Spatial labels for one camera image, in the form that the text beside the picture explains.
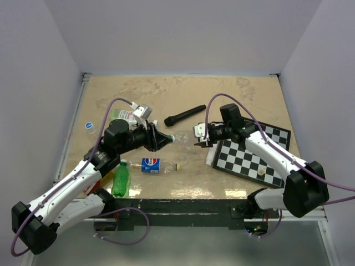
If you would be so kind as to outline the clear plastic bottle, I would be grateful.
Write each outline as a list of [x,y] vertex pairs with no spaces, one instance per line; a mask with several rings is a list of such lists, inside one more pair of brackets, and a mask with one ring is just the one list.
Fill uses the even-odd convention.
[[191,152],[197,143],[197,137],[192,130],[178,131],[173,134],[174,145],[182,148],[184,152]]

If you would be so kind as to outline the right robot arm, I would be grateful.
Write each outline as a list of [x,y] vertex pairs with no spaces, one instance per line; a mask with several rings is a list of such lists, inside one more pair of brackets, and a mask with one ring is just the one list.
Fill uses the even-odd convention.
[[262,188],[247,198],[245,211],[259,218],[267,209],[288,210],[301,218],[329,200],[324,170],[320,163],[300,159],[266,136],[256,122],[246,122],[236,104],[220,107],[222,121],[193,127],[197,145],[206,148],[231,140],[270,165],[284,181],[284,188]]

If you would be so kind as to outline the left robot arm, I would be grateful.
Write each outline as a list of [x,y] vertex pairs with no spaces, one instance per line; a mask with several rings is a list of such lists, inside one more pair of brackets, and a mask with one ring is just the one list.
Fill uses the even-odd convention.
[[27,246],[28,251],[40,254],[54,243],[60,231],[72,224],[96,215],[110,217],[115,211],[115,204],[106,192],[94,194],[76,205],[70,203],[85,188],[113,170],[120,163],[122,154],[140,147],[155,152],[174,141],[173,136],[158,131],[153,123],[131,130],[127,121],[113,120],[98,144],[89,150],[70,174],[30,203],[19,201],[12,207],[11,224],[15,233],[11,244],[12,256],[19,256],[15,251],[18,239]]

